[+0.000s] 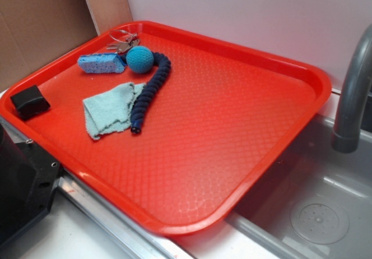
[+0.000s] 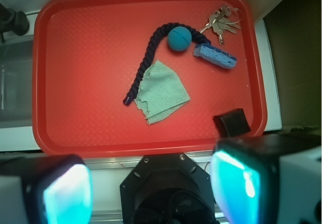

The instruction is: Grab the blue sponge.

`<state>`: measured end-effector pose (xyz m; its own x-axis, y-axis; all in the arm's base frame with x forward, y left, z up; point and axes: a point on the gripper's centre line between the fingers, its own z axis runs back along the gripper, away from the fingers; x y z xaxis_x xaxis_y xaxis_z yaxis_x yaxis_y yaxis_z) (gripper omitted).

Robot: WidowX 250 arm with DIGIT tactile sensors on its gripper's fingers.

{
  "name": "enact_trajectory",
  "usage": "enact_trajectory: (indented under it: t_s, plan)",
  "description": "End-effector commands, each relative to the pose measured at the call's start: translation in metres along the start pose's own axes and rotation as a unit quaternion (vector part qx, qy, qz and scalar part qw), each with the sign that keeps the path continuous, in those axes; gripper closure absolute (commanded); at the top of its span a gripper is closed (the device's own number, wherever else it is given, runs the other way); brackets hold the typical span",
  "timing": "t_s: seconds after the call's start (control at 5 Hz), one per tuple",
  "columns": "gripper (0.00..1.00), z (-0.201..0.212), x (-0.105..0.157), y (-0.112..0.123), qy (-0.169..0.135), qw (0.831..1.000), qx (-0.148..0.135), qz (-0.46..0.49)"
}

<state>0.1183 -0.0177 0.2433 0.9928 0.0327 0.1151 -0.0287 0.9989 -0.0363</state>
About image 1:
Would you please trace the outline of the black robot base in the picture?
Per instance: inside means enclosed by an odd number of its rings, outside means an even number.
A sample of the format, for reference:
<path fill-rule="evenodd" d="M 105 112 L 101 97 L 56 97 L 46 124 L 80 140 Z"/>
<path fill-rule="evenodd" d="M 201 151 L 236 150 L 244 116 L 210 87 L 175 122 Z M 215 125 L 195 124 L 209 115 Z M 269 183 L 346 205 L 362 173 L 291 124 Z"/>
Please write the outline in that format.
<path fill-rule="evenodd" d="M 62 173 L 34 141 L 15 143 L 1 127 L 1 248 L 47 216 Z"/>

